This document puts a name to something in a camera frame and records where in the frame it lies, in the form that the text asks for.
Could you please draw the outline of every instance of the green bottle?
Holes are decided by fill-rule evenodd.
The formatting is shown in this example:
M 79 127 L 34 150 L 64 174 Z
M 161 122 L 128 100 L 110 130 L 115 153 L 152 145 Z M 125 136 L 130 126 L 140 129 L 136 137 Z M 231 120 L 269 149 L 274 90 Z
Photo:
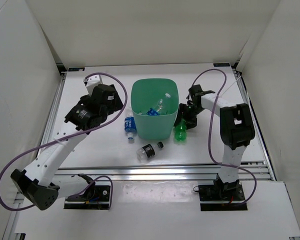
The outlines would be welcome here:
M 181 122 L 177 126 L 175 126 L 174 130 L 175 130 L 174 139 L 177 142 L 184 143 L 187 138 L 186 121 L 182 119 Z

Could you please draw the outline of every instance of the black bottle label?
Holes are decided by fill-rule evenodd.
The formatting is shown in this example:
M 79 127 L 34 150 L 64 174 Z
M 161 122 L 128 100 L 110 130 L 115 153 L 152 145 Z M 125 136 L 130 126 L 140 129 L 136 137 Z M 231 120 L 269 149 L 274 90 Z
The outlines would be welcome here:
M 155 153 L 155 150 L 154 148 L 151 146 L 151 144 L 148 144 L 148 145 L 145 145 L 143 147 L 144 151 L 145 151 L 145 154 L 146 156 L 149 158 L 153 157 L 156 153 Z

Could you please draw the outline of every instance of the cable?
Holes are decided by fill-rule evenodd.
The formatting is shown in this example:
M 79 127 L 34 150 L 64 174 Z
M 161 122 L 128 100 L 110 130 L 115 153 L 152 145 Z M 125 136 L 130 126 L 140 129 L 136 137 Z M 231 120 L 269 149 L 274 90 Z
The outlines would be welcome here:
M 227 82 L 227 75 L 224 71 L 220 70 L 220 69 L 214 69 L 214 68 L 211 68 L 211 69 L 208 69 L 208 70 L 205 70 L 203 71 L 202 73 L 200 73 L 196 79 L 193 81 L 192 85 L 193 86 L 195 84 L 195 82 L 198 80 L 198 78 L 207 73 L 207 72 L 210 72 L 210 71 L 218 71 L 220 73 L 223 74 L 224 76 L 224 82 L 222 84 L 222 86 L 220 87 L 219 91 L 217 92 L 216 94 L 216 97 L 215 97 L 215 100 L 214 100 L 214 103 L 213 103 L 213 108 L 212 108 L 212 111 L 211 111 L 211 117 L 210 117 L 210 125 L 209 125 L 209 135 L 208 135 L 208 151 L 209 151 L 209 156 L 212 160 L 212 162 L 214 162 L 215 164 L 219 165 L 219 166 L 222 166 L 222 167 L 228 167 L 228 168 L 234 168 L 234 169 L 239 169 L 239 170 L 242 170 L 242 171 L 245 171 L 247 172 L 248 174 L 250 174 L 252 177 L 253 177 L 253 180 L 254 180 L 254 187 L 253 187 L 253 190 L 252 190 L 252 193 L 251 195 L 246 199 L 244 200 L 243 202 L 240 202 L 238 204 L 236 204 L 235 206 L 240 206 L 240 205 L 243 205 L 245 203 L 247 203 L 252 197 L 253 195 L 255 194 L 256 192 L 256 189 L 257 189 L 257 178 L 256 176 L 249 170 L 243 168 L 243 167 L 240 167 L 240 166 L 234 166 L 234 165 L 230 165 L 230 164 L 223 164 L 221 162 L 217 162 L 213 155 L 212 155 L 212 150 L 211 150 L 211 138 L 212 138 L 212 127 L 213 127 L 213 122 L 214 122 L 214 115 L 215 115 L 215 111 L 216 111 L 216 106 L 217 106 L 217 102 L 218 102 L 218 98 L 219 98 L 219 95 L 221 93 L 221 91 L 224 89 L 225 85 L 226 85 L 226 82 Z
M 234 196 L 231 196 L 230 201 L 228 202 L 228 205 L 232 203 L 232 201 L 234 200 Z
M 126 107 L 127 101 L 128 101 L 128 93 L 127 93 L 127 90 L 126 90 L 125 86 L 124 86 L 123 83 L 122 83 L 121 81 L 119 81 L 116 77 L 114 77 L 114 76 L 112 76 L 112 75 L 110 75 L 110 74 L 108 74 L 108 73 L 104 73 L 104 72 L 95 72 L 95 73 L 92 73 L 92 74 L 86 76 L 85 79 L 88 79 L 88 78 L 90 78 L 90 77 L 92 77 L 92 76 L 94 76 L 94 75 L 103 75 L 103 76 L 107 76 L 107 77 L 109 77 L 109 78 L 115 80 L 115 81 L 116 81 L 118 84 L 120 84 L 120 86 L 122 87 L 122 89 L 123 89 L 123 91 L 124 91 L 124 97 L 125 97 L 125 100 L 124 100 L 123 107 L 122 107 L 122 109 L 119 111 L 119 113 L 118 113 L 112 120 L 110 120 L 110 121 L 108 121 L 108 122 L 106 122 L 106 123 L 104 123 L 104 124 L 102 124 L 102 125 L 100 125 L 100 126 L 94 127 L 94 128 L 92 128 L 92 129 L 89 129 L 89 130 L 86 130 L 86 131 L 80 131 L 80 132 L 77 132 L 77 133 L 74 133 L 74 134 L 71 134 L 71 135 L 68 135 L 68 136 L 61 137 L 61 138 L 59 138 L 58 140 L 54 140 L 54 141 L 48 142 L 48 143 L 43 144 L 43 145 L 41 145 L 41 146 L 36 146 L 36 147 L 34 147 L 34 148 L 31 148 L 31 149 L 29 149 L 29 150 L 27 150 L 27 151 L 25 151 L 25 152 L 19 154 L 18 156 L 16 156 L 15 158 L 13 158 L 10 162 L 8 162 L 7 165 L 4 166 L 4 168 L 3 168 L 2 171 L 0 172 L 0 181 L 1 181 L 1 179 L 2 179 L 2 177 L 3 177 L 3 175 L 4 175 L 4 173 L 6 172 L 6 170 L 7 170 L 7 169 L 8 169 L 15 161 L 17 161 L 19 158 L 23 157 L 24 155 L 27 155 L 27 154 L 29 154 L 29 153 L 31 153 L 31 152 L 36 151 L 36 150 L 39 150 L 39 149 L 42 149 L 42 148 L 45 148 L 45 147 L 54 145 L 54 144 L 58 143 L 58 141 L 61 142 L 61 141 L 66 140 L 66 139 L 70 139 L 70 138 L 73 138 L 73 137 L 76 137 L 76 136 L 79 136 L 79 135 L 82 135 L 82 134 L 88 134 L 88 133 L 93 132 L 93 131 L 95 131 L 95 130 L 101 129 L 101 128 L 103 128 L 103 127 L 105 127 L 105 126 L 107 126 L 107 125 L 113 123 L 115 120 L 117 120 L 117 119 L 119 118 L 119 116 L 120 116 L 120 115 L 123 113 L 123 111 L 125 110 L 125 107 Z M 7 209 L 7 210 L 9 210 L 9 211 L 13 211 L 13 212 L 23 211 L 23 210 L 32 208 L 32 207 L 34 206 L 34 204 L 33 204 L 33 205 L 25 206 L 25 207 L 22 207 L 22 208 L 12 208 L 12 207 L 9 207 L 8 205 L 6 205 L 6 204 L 4 203 L 4 201 L 3 201 L 2 197 L 1 197 L 1 195 L 0 195 L 0 204 L 1 204 L 5 209 Z
M 89 203 L 92 203 L 92 202 L 94 202 L 94 201 L 96 201 L 96 200 L 98 200 L 98 199 L 99 199 L 99 197 L 96 197 L 96 198 L 94 198 L 94 199 L 85 201 L 85 203 L 86 203 L 86 204 L 89 204 Z
M 193 189 L 192 189 L 195 193 L 199 194 L 200 191 L 199 191 L 199 186 L 194 186 Z

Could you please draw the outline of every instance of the white table surface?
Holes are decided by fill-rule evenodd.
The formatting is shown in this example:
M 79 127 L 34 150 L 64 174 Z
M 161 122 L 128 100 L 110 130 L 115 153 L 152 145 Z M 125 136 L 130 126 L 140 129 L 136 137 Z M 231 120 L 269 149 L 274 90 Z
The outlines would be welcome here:
M 58 132 L 59 126 L 64 121 L 66 114 L 79 101 L 80 97 L 87 94 L 83 79 L 94 72 L 105 72 L 117 77 L 124 84 L 128 92 L 128 103 L 132 85 L 139 79 L 168 78 L 176 82 L 179 91 L 179 102 L 186 103 L 188 89 L 194 79 L 203 71 L 214 68 L 212 63 L 202 64 L 164 64 L 164 65 L 134 65 L 134 66 L 101 66 L 86 67 L 84 71 L 70 71 L 67 73 L 62 96 L 53 127 L 53 136 Z M 231 67 L 220 67 L 227 75 L 227 83 L 224 90 L 234 81 L 235 76 Z M 104 84 L 115 85 L 122 102 L 124 92 L 114 80 L 103 76 Z M 220 72 L 211 71 L 205 73 L 197 81 L 204 91 L 218 91 L 224 81 Z M 230 102 L 243 103 L 237 84 L 234 84 L 223 96 Z M 204 110 L 198 115 L 196 128 L 187 131 L 187 142 L 184 145 L 174 143 L 174 134 L 163 141 L 164 149 L 151 160 L 148 165 L 186 165 L 209 164 L 211 159 L 208 154 L 208 131 L 211 112 Z M 134 143 L 128 143 L 124 131 L 125 114 L 122 114 L 115 122 L 92 132 L 83 140 L 61 165 L 62 168 L 89 168 L 89 167 L 114 167 L 114 166 L 138 166 L 140 162 L 136 156 L 136 150 L 143 147 L 148 141 L 135 137 Z M 213 122 L 212 152 L 216 160 L 222 161 L 224 144 L 220 137 L 219 118 L 216 116 Z M 256 136 L 247 147 L 243 162 L 263 162 L 264 153 L 260 140 Z
M 249 195 L 253 181 L 243 181 Z M 26 240 L 289 240 L 300 230 L 283 182 L 259 181 L 248 211 L 200 211 L 196 181 L 115 181 L 112 208 L 63 209 L 64 198 L 22 211 Z

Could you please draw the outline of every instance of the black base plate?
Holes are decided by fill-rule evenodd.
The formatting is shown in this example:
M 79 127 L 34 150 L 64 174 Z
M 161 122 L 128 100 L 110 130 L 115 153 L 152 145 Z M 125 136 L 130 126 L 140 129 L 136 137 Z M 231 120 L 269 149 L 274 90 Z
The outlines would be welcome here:
M 97 185 L 94 187 L 94 195 L 91 198 L 99 198 L 98 201 L 86 203 L 86 199 L 80 196 L 68 197 L 65 199 L 64 209 L 85 209 L 85 210 L 107 210 L 109 208 L 111 187 L 109 185 Z
M 231 193 L 230 196 L 221 198 L 219 192 L 216 190 L 214 185 L 199 185 L 198 193 L 200 198 L 200 210 L 202 212 L 208 211 L 247 211 L 247 204 L 238 205 L 237 203 L 225 203 L 230 202 L 233 197 L 233 202 L 244 201 L 245 193 L 242 188 L 242 185 L 239 185 L 238 188 Z
M 198 188 L 201 202 L 230 201 L 232 197 L 233 201 L 244 201 L 246 199 L 244 190 L 240 184 L 238 188 L 232 192 L 232 195 L 226 198 L 220 198 L 219 192 L 216 191 L 214 185 L 199 185 Z

